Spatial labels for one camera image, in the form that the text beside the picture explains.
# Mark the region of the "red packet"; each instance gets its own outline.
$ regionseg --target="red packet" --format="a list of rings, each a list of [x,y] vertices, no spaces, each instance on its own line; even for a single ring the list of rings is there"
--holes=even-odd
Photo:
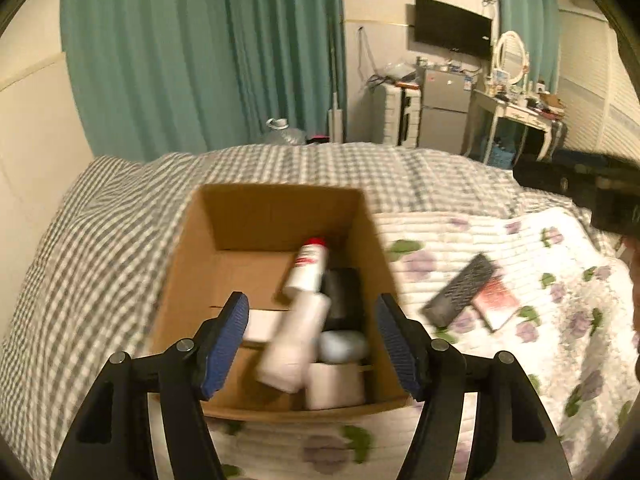
[[[472,300],[489,330],[499,330],[520,309],[520,302],[500,278],[493,277]]]

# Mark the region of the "refrigerator door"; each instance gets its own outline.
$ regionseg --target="refrigerator door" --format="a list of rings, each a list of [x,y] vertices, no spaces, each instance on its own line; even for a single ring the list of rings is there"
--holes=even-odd
[[[425,70],[422,106],[466,112],[471,92],[465,90],[465,76],[438,70]]]
[[[418,147],[461,155],[465,143],[465,126],[465,113],[423,108]]]

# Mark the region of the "metal screw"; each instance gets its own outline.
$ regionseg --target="metal screw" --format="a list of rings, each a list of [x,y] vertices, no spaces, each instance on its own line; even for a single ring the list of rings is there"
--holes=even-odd
[[[513,356],[513,354],[504,351],[498,354],[498,359],[500,359],[500,361],[506,365],[510,365],[515,361],[515,357]]]
[[[120,363],[124,362],[124,359],[126,358],[127,355],[122,350],[118,350],[117,352],[111,354],[111,356],[109,357],[109,362],[113,365],[119,365]]]
[[[444,341],[444,339],[434,339],[431,341],[431,348],[437,350],[438,352],[444,352],[447,348],[449,348],[449,343]]]
[[[178,352],[188,352],[193,348],[193,340],[189,338],[180,339],[175,347],[178,349]]]

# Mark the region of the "human hand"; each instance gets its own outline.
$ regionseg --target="human hand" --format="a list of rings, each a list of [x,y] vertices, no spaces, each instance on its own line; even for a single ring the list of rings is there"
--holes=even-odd
[[[633,251],[631,264],[629,265],[629,276],[634,284],[634,329],[640,332],[640,242],[636,238],[624,237],[622,243],[629,250]]]

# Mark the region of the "black tv screen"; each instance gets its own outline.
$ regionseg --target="black tv screen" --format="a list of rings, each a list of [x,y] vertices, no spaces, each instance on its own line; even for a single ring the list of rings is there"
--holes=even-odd
[[[491,19],[436,0],[415,0],[414,39],[462,54],[491,57]]]

